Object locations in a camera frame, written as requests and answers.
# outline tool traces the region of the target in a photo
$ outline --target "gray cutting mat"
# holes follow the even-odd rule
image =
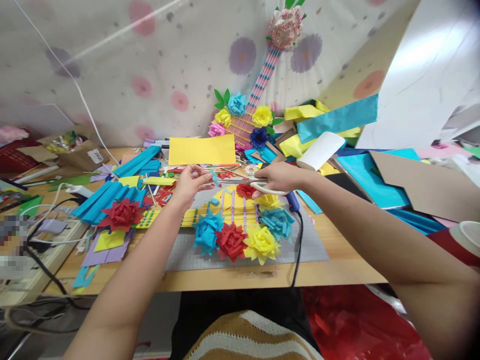
[[[206,204],[215,194],[221,191],[221,187],[215,187],[212,190],[199,192],[195,197],[192,209],[196,209]],[[285,203],[284,208],[288,209],[289,205],[284,196],[280,196],[280,200]],[[300,204],[300,213],[303,217],[303,240],[301,244],[300,261],[302,263],[327,261],[329,256],[325,251],[324,245],[317,234],[312,221],[305,212],[302,204]],[[266,259],[266,265],[274,264],[291,264],[297,261],[298,255],[298,238],[300,229],[300,219],[297,214],[291,214],[296,220],[292,224],[290,244],[286,239],[280,240],[281,255],[276,257],[276,260]],[[212,256],[205,254],[202,256],[202,248],[195,247],[195,229],[194,228],[180,228],[175,244],[171,251],[166,271],[186,271],[186,270],[201,270],[201,269],[217,269],[217,268],[235,268],[259,265],[258,259],[252,261],[249,257],[246,259],[237,258],[236,263],[233,264],[229,258],[220,260],[220,255],[213,252]]]

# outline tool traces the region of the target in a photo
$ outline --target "red basket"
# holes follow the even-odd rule
[[[37,166],[39,163],[33,157],[17,151],[19,148],[39,146],[40,144],[32,137],[15,140],[0,148],[0,171],[2,173],[25,172]]]

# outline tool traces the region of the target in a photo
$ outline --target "striped clothing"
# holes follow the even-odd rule
[[[301,336],[256,312],[219,317],[185,359],[323,359]]]

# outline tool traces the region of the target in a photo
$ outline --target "floral backdrop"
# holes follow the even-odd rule
[[[206,136],[215,89],[250,94],[275,0],[17,0],[78,81],[109,146]],[[295,46],[260,100],[275,112],[332,109],[379,91],[419,0],[306,0]],[[0,110],[56,104],[90,119],[79,93],[14,0],[0,4]]]

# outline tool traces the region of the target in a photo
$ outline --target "navy blue paper flower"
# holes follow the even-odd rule
[[[262,149],[269,140],[269,134],[264,127],[255,128],[250,134],[250,142],[254,148]]]

